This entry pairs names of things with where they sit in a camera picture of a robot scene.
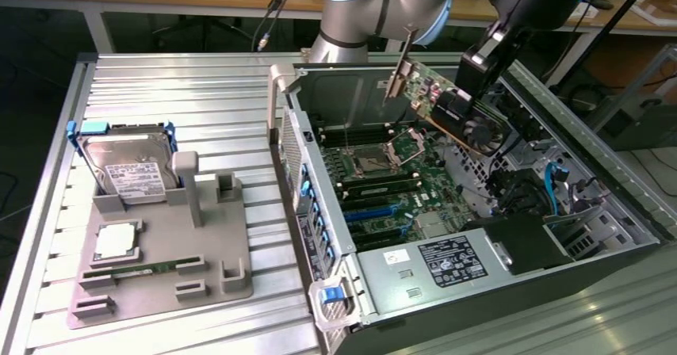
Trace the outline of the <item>black open PC case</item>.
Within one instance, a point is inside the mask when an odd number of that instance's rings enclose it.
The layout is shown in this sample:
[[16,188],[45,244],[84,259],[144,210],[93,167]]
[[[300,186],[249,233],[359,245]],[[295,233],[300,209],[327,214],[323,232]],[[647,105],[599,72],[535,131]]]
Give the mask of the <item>black open PC case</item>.
[[513,282],[436,307],[382,318],[359,265],[358,254],[366,251],[356,251],[348,233],[320,155],[319,133],[392,124],[424,129],[438,152],[450,146],[444,139],[456,142],[415,115],[406,99],[384,101],[394,66],[294,67],[298,87],[278,95],[280,110],[268,137],[308,310],[312,314],[308,286],[331,276],[344,277],[360,310],[358,323],[327,333],[312,316],[326,354],[387,353],[575,296],[673,243],[677,212],[527,69],[514,65],[495,85],[507,88],[557,144],[546,152],[542,173],[553,213],[476,216],[456,232],[486,232],[491,249],[515,277]]

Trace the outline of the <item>perforated metal disk bay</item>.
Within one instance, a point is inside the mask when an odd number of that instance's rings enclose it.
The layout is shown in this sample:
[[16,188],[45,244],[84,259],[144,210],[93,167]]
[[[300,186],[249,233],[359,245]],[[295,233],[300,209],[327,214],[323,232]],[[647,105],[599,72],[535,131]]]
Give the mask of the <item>perforated metal disk bay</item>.
[[546,152],[557,144],[507,88],[490,88],[483,102],[503,115],[510,133],[493,156],[482,156],[448,139],[440,150],[455,195],[480,217],[515,213],[549,215],[553,203],[542,181]]

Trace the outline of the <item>CPU socket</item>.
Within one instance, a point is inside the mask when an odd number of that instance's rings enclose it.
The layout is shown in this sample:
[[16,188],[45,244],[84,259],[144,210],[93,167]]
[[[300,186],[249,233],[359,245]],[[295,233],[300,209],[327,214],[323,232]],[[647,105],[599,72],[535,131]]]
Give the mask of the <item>CPU socket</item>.
[[388,157],[380,147],[355,149],[354,162],[362,174],[391,170]]

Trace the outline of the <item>dark grey box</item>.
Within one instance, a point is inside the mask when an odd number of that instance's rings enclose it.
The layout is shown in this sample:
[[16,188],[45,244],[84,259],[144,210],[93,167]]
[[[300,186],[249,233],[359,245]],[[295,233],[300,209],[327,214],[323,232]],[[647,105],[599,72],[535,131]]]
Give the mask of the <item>dark grey box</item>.
[[677,105],[650,98],[639,103],[634,115],[619,109],[602,133],[615,151],[677,147]]

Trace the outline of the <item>black expansion slot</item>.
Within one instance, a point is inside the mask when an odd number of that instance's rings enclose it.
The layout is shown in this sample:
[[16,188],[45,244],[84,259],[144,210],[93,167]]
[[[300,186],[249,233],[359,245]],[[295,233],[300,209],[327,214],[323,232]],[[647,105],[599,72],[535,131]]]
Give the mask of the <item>black expansion slot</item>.
[[406,241],[407,238],[402,234],[402,230],[399,228],[371,232],[354,237],[354,244],[358,252],[395,246]]

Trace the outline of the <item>metal socket cover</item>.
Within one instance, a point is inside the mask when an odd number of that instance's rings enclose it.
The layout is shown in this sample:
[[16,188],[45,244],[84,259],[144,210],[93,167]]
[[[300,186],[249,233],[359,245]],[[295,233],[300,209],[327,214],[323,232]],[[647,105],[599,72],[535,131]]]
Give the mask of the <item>metal socket cover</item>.
[[406,128],[386,144],[384,153],[396,166],[403,166],[424,153],[424,137]]

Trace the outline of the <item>installed black RAM stick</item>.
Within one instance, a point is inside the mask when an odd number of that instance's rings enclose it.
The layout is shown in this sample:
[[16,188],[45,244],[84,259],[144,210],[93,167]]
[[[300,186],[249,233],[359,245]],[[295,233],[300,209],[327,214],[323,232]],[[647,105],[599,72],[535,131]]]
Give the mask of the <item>installed black RAM stick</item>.
[[370,197],[384,197],[400,193],[416,191],[420,181],[416,179],[383,181],[367,185],[355,185],[340,192],[342,200],[360,200]]

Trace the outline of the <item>silver CPU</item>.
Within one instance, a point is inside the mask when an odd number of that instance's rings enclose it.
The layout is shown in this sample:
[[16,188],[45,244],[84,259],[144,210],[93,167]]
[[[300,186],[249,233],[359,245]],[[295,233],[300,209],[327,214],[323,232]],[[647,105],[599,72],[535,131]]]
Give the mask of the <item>silver CPU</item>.
[[95,260],[124,257],[135,248],[136,227],[132,223],[103,226],[95,243]]

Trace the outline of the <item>grey parts rack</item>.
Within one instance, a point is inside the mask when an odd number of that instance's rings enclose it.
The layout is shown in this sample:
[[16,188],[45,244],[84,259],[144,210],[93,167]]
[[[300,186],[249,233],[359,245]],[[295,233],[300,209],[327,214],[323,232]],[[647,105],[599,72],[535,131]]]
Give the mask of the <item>grey parts rack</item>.
[[[231,173],[201,181],[197,154],[176,152],[171,163],[183,186],[165,201],[124,206],[116,195],[96,196],[80,251],[67,325],[72,330],[252,295],[252,264],[240,180]],[[132,223],[135,248],[124,257],[95,260],[99,229]],[[203,256],[208,268],[113,280],[81,281],[83,272]]]

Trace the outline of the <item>black tripod pole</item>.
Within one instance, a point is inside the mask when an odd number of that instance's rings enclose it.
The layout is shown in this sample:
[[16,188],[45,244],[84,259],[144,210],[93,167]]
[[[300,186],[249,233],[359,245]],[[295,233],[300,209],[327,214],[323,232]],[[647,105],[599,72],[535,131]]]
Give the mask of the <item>black tripod pole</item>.
[[590,56],[593,49],[598,46],[602,39],[610,34],[637,1],[638,0],[625,0],[613,12],[609,20],[603,23],[602,27],[591,32],[578,31],[578,27],[582,23],[582,18],[578,18],[578,22],[573,27],[573,37],[567,44],[567,48],[562,52],[553,68],[542,76],[543,83],[547,87],[558,88],[565,85]]

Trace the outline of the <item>graphics card with black fan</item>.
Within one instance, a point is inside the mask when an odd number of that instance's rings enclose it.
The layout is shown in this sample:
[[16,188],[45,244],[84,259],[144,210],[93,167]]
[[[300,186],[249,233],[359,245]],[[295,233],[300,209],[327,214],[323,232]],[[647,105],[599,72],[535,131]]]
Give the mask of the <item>graphics card with black fan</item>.
[[402,97],[415,115],[467,150],[493,156],[510,133],[506,118],[430,66],[408,57],[418,30],[407,28],[404,48],[391,72],[384,101]]

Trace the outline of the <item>silver power supply unit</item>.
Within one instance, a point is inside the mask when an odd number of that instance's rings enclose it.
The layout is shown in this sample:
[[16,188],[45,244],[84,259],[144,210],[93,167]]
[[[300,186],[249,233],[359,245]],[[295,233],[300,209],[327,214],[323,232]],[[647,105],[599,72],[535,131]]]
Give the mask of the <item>silver power supply unit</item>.
[[382,318],[475,296],[515,280],[482,229],[366,251],[358,259]]

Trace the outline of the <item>green RAM stick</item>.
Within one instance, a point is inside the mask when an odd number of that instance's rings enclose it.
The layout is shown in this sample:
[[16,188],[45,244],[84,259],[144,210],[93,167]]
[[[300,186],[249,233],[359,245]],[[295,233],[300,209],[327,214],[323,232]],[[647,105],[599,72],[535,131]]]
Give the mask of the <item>green RAM stick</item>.
[[81,281],[93,281],[95,279],[112,278],[113,280],[143,277],[172,272],[201,271],[208,268],[208,262],[203,256],[179,258],[176,260],[151,262],[141,265],[128,265],[117,268],[97,269],[85,271],[81,274]]

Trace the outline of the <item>green motherboard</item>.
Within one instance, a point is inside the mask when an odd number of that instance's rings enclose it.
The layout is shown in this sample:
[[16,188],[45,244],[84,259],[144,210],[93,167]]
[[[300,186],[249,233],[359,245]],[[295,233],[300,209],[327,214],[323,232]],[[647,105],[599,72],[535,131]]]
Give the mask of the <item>green motherboard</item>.
[[[396,166],[390,161],[391,170],[362,174],[355,166],[354,150],[380,147],[384,152],[384,144],[406,128],[414,128],[424,137],[424,153],[403,166]],[[415,242],[456,233],[466,222],[474,220],[476,214],[455,195],[455,185],[446,169],[446,161],[435,150],[434,141],[424,129],[384,124],[367,128],[323,130],[319,135],[320,155],[342,213],[398,205],[398,211],[390,217],[352,223],[344,221],[352,240],[358,235],[399,228],[407,238],[404,243]],[[360,200],[342,200],[340,192],[351,186],[408,179],[420,181],[416,191]]]

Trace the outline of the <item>blue disk caddy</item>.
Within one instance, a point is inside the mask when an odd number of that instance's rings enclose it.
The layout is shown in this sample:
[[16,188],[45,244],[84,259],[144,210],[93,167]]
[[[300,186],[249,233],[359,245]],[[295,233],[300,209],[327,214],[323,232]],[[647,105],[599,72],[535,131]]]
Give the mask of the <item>blue disk caddy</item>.
[[73,144],[76,153],[80,158],[84,159],[84,154],[79,149],[76,139],[80,136],[104,136],[117,133],[144,133],[144,132],[164,132],[171,140],[171,146],[173,153],[177,152],[176,138],[175,138],[175,125],[169,122],[160,122],[155,124],[111,124],[107,121],[87,120],[81,123],[69,121],[65,128],[65,136],[68,141]]

